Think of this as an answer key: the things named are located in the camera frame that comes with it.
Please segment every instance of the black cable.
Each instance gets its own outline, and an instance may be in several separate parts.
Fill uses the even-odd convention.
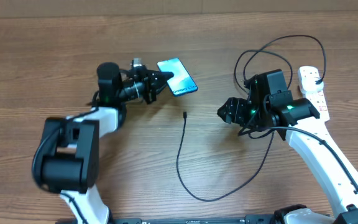
[[[299,128],[293,128],[293,127],[269,127],[269,128],[264,128],[264,129],[261,129],[261,130],[258,130],[258,131],[266,131],[266,130],[297,131],[299,133],[305,134],[305,135],[307,135],[309,137],[312,137],[315,140],[317,140],[320,144],[324,145],[328,149],[328,151],[334,156],[334,158],[337,160],[338,164],[341,166],[342,170],[346,174],[347,178],[351,181],[351,183],[354,186],[356,192],[358,193],[358,184],[357,184],[357,182],[353,179],[353,177],[351,176],[350,172],[346,168],[345,164],[342,162],[341,158],[339,158],[339,156],[336,154],[335,150],[331,146],[329,146],[329,144],[325,140],[322,140],[321,138],[319,138],[318,136],[316,136],[316,135],[314,135],[314,134],[312,134],[310,132],[304,131],[304,130],[299,129]]]
[[[190,192],[190,190],[186,187],[185,183],[183,183],[182,179],[181,179],[181,176],[180,176],[180,172],[179,172],[179,156],[180,156],[180,151],[181,151],[181,146],[183,144],[183,139],[185,137],[185,129],[186,129],[186,119],[187,119],[187,112],[183,112],[183,119],[185,120],[185,122],[183,123],[183,133],[181,135],[181,141],[180,141],[180,145],[179,145],[179,151],[178,151],[178,156],[177,156],[177,173],[178,173],[178,178],[180,180],[180,183],[181,185],[183,186],[183,188],[187,191],[187,193],[189,193],[193,198],[197,199],[197,200],[200,200],[202,202],[215,202],[215,201],[218,201],[218,200],[221,200],[222,198],[225,198],[235,192],[237,192],[238,190],[240,190],[241,188],[245,187],[249,182],[251,182],[251,180],[253,180],[259,173],[259,171],[262,169],[262,166],[264,165],[265,163],[265,160],[266,160],[266,157],[267,157],[267,154],[269,153],[269,149],[272,145],[272,142],[273,142],[273,137],[274,137],[274,133],[272,133],[272,138],[270,139],[270,142],[268,144],[268,147],[267,147],[267,150],[266,150],[266,153],[265,153],[265,156],[264,156],[264,159],[262,160],[262,163],[260,164],[258,170],[255,172],[255,174],[250,177],[247,181],[245,181],[243,184],[241,184],[238,188],[230,191],[229,193],[227,194],[224,194],[220,197],[217,197],[217,198],[214,198],[214,199],[203,199],[203,198],[199,198],[197,196],[195,196],[193,193]]]
[[[76,115],[76,116],[73,116],[67,120],[65,120],[65,124],[68,124],[72,121],[74,121],[75,119],[77,118],[80,118],[80,117],[83,117],[83,116],[86,116],[86,115],[89,115],[89,114],[93,114],[97,111],[99,111],[99,107],[96,106],[96,101],[97,101],[97,97],[99,95],[99,91],[96,91],[92,97],[92,106],[95,106],[95,110],[92,110],[92,111],[89,111],[89,112],[86,112],[86,113],[82,113],[82,114],[79,114],[79,115]],[[50,134],[44,138],[44,140],[42,140],[42,142],[39,144],[35,154],[34,154],[34,157],[32,159],[32,173],[34,175],[34,171],[35,171],[35,158],[38,157],[38,154],[40,153],[40,151],[42,150],[42,148],[45,146],[45,144],[47,143],[47,141],[54,135],[56,134],[56,132],[58,132],[60,129],[62,128],[62,126],[57,126],[55,129],[53,129]],[[45,189],[44,187],[42,187],[42,184],[35,180],[35,183],[38,185],[38,187],[41,189],[41,190],[44,190],[46,192],[49,192],[47,189]]]
[[[237,83],[237,86],[238,86],[242,91],[244,91],[244,92],[247,93],[247,91],[240,85],[239,81],[237,80],[236,71],[237,71],[237,66],[238,66],[238,64],[239,64],[239,62],[240,62],[240,59],[242,58],[242,56],[243,56],[244,54],[246,54],[246,53],[248,53],[248,52],[262,52],[262,53],[271,54],[271,55],[274,55],[274,56],[277,56],[277,57],[283,59],[283,60],[288,64],[288,66],[290,67],[291,76],[290,76],[290,81],[289,81],[289,83],[288,83],[288,88],[290,87],[291,82],[292,82],[293,71],[292,71],[292,66],[291,66],[290,62],[289,62],[285,57],[283,57],[283,56],[281,56],[281,55],[279,55],[279,54],[276,54],[276,53],[274,53],[274,52],[266,51],[266,50],[260,50],[260,49],[259,49],[259,50],[246,50],[245,52],[243,52],[242,54],[240,54],[240,57],[237,59],[236,65],[234,66],[234,74],[233,74],[233,76],[234,76],[234,81]]]
[[[78,215],[80,216],[80,218],[82,219],[82,223],[83,224],[88,224],[88,222],[86,221],[86,218],[84,217],[84,215],[82,214],[80,207],[78,206],[77,202],[74,200],[74,198],[66,193],[60,193],[60,195],[65,196],[66,198],[68,198],[68,201],[70,203],[73,203],[75,210],[77,211]]]
[[[316,81],[316,84],[320,84],[325,75],[326,75],[326,65],[327,65],[327,59],[326,59],[326,51],[324,50],[324,47],[323,47],[323,44],[320,42],[320,40],[318,40],[316,37],[313,37],[313,36],[310,36],[310,35],[303,35],[303,34],[298,34],[298,35],[286,35],[286,36],[283,36],[283,37],[279,37],[279,38],[276,38],[272,41],[270,41],[269,43],[265,44],[263,47],[261,47],[258,51],[256,51],[252,56],[251,58],[248,59],[248,62],[246,63],[246,65],[244,66],[244,70],[242,71],[242,76],[244,77],[244,80],[247,81],[246,79],[246,67],[247,65],[249,64],[249,62],[259,53],[259,52],[263,52],[263,49],[265,49],[266,47],[268,47],[271,43],[275,42],[275,41],[278,41],[278,40],[281,40],[281,39],[284,39],[284,38],[289,38],[289,37],[308,37],[308,38],[312,38],[313,40],[317,41],[317,43],[320,45],[321,47],[321,51],[323,52],[323,59],[324,59],[324,70],[323,70],[323,76]]]

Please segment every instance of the white arm segment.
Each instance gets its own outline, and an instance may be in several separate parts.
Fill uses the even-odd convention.
[[[335,144],[323,120],[314,117],[302,119],[298,121],[294,128],[305,130],[325,140],[334,149],[358,184],[358,171]],[[323,188],[335,217],[342,212],[347,212],[346,206],[350,204],[358,208],[358,194],[355,194],[354,186],[324,145],[305,134],[290,130],[287,131],[286,140],[306,162],[321,188]]]
[[[86,119],[99,121],[99,138],[101,138],[118,128],[119,112],[114,108],[99,107],[97,112],[77,118],[74,122],[80,123]],[[70,144],[68,147],[76,148],[76,144]],[[86,194],[80,194],[78,191],[62,190],[60,198],[66,201],[78,224],[84,224],[83,220],[86,220],[87,224],[107,224],[109,221],[109,209],[102,202],[96,185],[89,188]]]
[[[60,198],[70,207],[78,224],[107,224],[109,221],[109,208],[102,202],[96,185],[86,194],[62,190]]]

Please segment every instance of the wooden table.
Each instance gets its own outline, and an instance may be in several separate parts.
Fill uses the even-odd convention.
[[[116,217],[203,218],[271,213],[296,203],[331,213],[328,201],[300,156],[278,136],[260,174],[218,202],[191,198],[179,183],[175,159],[183,118],[188,127],[180,160],[184,182],[203,198],[220,196],[258,168],[268,139],[238,138],[216,110],[231,96],[234,64],[243,50],[290,34],[319,38],[328,58],[325,84],[330,133],[358,169],[358,12],[205,14],[185,16],[73,17],[0,20],[0,223],[53,223],[72,217],[57,195],[39,190],[30,171],[44,120],[87,111],[98,89],[96,67],[134,57],[157,69],[179,57],[199,86],[175,98],[168,89],[152,105],[128,105],[118,132],[101,139],[97,182]],[[296,70],[323,67],[318,45],[293,38],[269,50]],[[259,55],[247,76],[287,65]]]

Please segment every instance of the power strip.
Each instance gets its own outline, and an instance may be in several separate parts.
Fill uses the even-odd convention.
[[[329,121],[327,102],[324,97],[324,82],[316,84],[320,79],[318,69],[313,66],[302,66],[298,70],[299,88],[303,97],[311,101],[313,106],[320,112],[320,119]]]

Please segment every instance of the wall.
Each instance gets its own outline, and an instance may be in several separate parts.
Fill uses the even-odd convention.
[[[358,10],[358,0],[0,0],[0,18]]]

